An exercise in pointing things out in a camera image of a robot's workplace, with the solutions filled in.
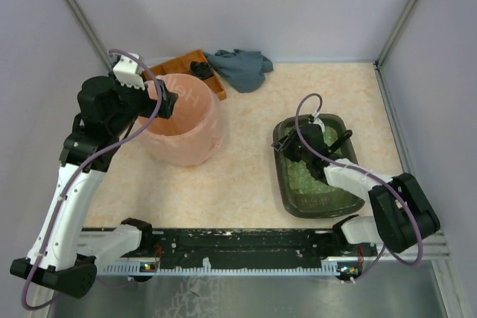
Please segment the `black litter scoop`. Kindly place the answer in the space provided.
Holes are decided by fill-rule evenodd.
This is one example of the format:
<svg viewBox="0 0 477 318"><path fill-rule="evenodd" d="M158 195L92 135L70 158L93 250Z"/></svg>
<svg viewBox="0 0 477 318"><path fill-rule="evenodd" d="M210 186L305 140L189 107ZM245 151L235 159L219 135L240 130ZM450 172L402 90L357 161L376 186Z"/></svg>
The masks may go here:
<svg viewBox="0 0 477 318"><path fill-rule="evenodd" d="M275 151L278 151L278 152L282 153L281 147L282 147L282 144L285 141L284 138L290 132L291 131L286 133L282 138L277 139L272 143L271 146ZM351 137L352 134L353 134L353 132L351 130L345 130L343 134L337 136L335 139L332 139L331 142L328 144L326 142L326 139L328 137L325 136L325 134L323 133L323 137L324 137L324 156L328 156L331 153L336 153L344 145L344 143Z"/></svg>

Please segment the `dark rolled item far right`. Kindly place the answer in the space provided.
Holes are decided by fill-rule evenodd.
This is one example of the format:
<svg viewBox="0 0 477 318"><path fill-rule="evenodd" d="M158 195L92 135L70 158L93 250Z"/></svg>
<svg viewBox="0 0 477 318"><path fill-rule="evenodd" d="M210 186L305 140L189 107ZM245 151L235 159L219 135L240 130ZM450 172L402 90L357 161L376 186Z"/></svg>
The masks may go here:
<svg viewBox="0 0 477 318"><path fill-rule="evenodd" d="M191 61L190 72L200 80L206 80L213 76L213 70L208 62Z"/></svg>

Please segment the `dark litter box tray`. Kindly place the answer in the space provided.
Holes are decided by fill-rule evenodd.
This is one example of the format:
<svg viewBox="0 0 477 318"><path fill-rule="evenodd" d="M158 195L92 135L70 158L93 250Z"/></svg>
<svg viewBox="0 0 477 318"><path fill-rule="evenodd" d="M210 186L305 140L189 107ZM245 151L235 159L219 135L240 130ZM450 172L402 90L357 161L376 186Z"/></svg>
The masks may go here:
<svg viewBox="0 0 477 318"><path fill-rule="evenodd" d="M326 142L348 130L342 119L333 114L322 114L326 126ZM335 153L340 158L356 164L357 158L351 137ZM354 214L364 206L364 200L343 190L316 180L309 173L305 162L292 162L283 153L274 151L277 180L285 210L295 217L315 219Z"/></svg>

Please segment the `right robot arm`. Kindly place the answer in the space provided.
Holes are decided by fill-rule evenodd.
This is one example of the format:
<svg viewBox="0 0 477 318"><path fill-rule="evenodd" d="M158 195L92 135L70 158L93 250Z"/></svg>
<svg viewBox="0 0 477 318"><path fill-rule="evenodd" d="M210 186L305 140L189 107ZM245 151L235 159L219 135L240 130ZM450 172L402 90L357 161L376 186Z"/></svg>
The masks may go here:
<svg viewBox="0 0 477 318"><path fill-rule="evenodd" d="M417 179L410 173L375 174L338 154L352 132L332 144L325 142L322 126L293 127L273 143L276 152L302 162L313 179L369 202L370 217L353 217L341 224L350 244L383 244L401 253L440 230L440 220Z"/></svg>

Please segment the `orange compartment tray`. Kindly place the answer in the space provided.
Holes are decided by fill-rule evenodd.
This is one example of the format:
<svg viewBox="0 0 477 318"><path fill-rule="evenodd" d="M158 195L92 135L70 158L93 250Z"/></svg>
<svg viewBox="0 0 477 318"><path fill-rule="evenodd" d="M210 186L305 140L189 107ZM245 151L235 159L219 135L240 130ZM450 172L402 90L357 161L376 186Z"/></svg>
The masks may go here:
<svg viewBox="0 0 477 318"><path fill-rule="evenodd" d="M197 49L194 51L190 51L186 54L183 54L179 57L174 57L160 64L151 66L151 71L153 72L154 75L159 75L159 76L163 76L166 74L192 75L189 68L191 61L208 62L204 52L200 49ZM214 70L213 70L213 76L211 78L206 80L201 80L201 81L204 82L217 95L217 97L221 101L227 98L226 90Z"/></svg>

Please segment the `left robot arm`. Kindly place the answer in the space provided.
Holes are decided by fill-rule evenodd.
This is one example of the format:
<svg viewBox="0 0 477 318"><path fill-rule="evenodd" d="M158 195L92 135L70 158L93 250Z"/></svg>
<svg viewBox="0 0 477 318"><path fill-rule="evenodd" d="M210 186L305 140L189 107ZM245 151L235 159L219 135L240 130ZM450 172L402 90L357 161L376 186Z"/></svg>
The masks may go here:
<svg viewBox="0 0 477 318"><path fill-rule="evenodd" d="M78 241L91 199L118 149L138 134L123 137L139 116L149 121L169 119L178 95L163 80L153 80L157 98L146 84L139 88L120 84L109 76L91 77L77 95L80 112L63 143L57 185L45 222L31 250L13 260L10 273L25 280L22 299L30 283L66 296L81 298L95 283L98 271L123 255L150 249L152 226L127 218L106 237L78 249Z"/></svg>

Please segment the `blue-grey cloth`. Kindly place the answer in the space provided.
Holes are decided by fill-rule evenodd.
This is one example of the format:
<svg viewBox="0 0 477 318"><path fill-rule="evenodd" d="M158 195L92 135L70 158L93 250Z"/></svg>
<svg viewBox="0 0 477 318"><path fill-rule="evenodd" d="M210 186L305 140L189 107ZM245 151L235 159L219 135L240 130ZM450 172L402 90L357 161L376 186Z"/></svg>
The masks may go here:
<svg viewBox="0 0 477 318"><path fill-rule="evenodd" d="M265 82L265 75L274 70L273 62L261 51L218 50L204 55L214 71L240 93L259 89Z"/></svg>

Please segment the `pink bag-lined trash bin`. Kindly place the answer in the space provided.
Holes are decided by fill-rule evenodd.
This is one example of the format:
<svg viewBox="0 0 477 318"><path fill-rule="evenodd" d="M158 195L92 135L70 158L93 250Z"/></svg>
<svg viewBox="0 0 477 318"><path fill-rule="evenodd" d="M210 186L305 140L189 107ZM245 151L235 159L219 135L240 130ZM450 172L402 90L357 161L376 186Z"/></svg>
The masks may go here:
<svg viewBox="0 0 477 318"><path fill-rule="evenodd" d="M139 142L156 159L173 165L205 162L224 139L221 101L202 80L189 74L167 74L159 79L178 99L172 116L154 119L139 135Z"/></svg>

